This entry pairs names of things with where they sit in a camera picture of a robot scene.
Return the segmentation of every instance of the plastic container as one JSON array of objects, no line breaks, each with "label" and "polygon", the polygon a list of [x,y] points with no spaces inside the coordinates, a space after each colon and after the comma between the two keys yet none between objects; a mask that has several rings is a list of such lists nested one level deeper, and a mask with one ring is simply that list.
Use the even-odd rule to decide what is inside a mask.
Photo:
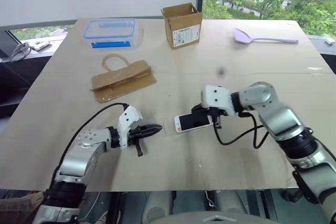
[{"label": "plastic container", "polygon": [[134,18],[94,19],[83,33],[83,39],[92,48],[136,47],[138,36],[138,22]]}]

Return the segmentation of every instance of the silicone spatula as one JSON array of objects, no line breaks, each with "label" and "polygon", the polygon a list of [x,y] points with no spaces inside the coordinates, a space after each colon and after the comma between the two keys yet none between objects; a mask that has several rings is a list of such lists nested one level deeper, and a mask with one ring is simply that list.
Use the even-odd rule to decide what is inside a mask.
[{"label": "silicone spatula", "polygon": [[246,32],[243,30],[240,30],[238,28],[235,28],[234,30],[234,36],[236,41],[244,43],[244,44],[249,44],[254,40],[273,40],[273,41],[280,41],[280,42],[285,42],[285,43],[298,43],[299,40],[297,39],[285,39],[285,38],[251,38]]}]

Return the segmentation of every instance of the white smartphone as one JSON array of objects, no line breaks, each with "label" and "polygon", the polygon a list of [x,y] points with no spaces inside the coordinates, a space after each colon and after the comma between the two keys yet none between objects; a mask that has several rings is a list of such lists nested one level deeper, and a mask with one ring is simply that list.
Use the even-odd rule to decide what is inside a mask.
[{"label": "white smartphone", "polygon": [[174,117],[175,129],[178,133],[213,125],[209,115],[189,113]]}]

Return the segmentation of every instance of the blue lid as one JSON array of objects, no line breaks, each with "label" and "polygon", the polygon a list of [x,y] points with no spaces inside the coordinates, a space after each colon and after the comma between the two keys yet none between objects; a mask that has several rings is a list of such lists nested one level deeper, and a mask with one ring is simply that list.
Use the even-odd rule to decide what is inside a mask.
[{"label": "blue lid", "polygon": [[91,20],[83,33],[84,39],[133,37],[134,18],[102,18]]}]

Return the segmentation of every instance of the table surface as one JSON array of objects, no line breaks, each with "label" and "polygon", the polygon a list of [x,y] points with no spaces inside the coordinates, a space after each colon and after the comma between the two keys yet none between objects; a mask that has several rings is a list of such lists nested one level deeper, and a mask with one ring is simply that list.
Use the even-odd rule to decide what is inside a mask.
[{"label": "table surface", "polygon": [[[221,146],[211,127],[177,134],[173,116],[200,103],[204,85],[232,92],[267,81],[306,126],[336,154],[336,79],[294,21],[203,20],[197,44],[171,50],[164,20],[139,19],[142,41],[137,49],[93,50],[81,34],[89,20],[80,19],[36,79],[0,138],[0,188],[46,189],[61,153],[74,132],[105,104],[95,101],[91,77],[105,70],[102,58],[112,52],[129,61],[146,60],[157,83],[114,102],[138,108],[142,123],[164,129],[134,147],[101,156],[88,190],[141,191],[190,189],[260,189],[296,186],[292,167],[270,137],[254,150],[252,135]],[[239,44],[233,29],[251,36],[292,37],[297,45],[277,42]],[[109,59],[112,69],[123,67]],[[224,69],[224,75],[218,71]],[[88,127],[116,126],[121,108],[111,108]],[[250,119],[225,117],[220,131],[229,141],[252,127]]]}]

